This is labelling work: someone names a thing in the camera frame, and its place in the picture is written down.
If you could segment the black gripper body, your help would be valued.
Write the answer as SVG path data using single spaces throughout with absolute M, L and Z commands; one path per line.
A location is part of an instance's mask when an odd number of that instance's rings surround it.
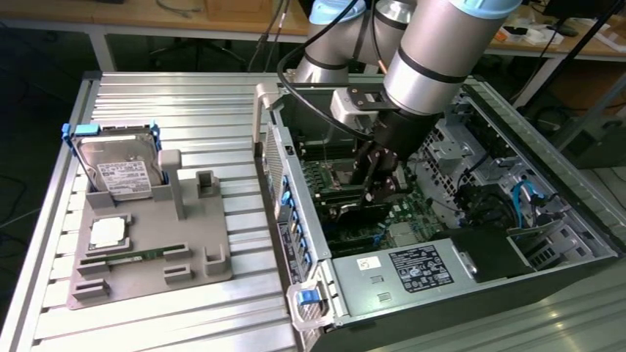
M 372 128 L 374 141 L 400 160 L 407 160 L 420 148 L 439 119 L 440 113 L 418 115 L 406 111 L 380 111 Z

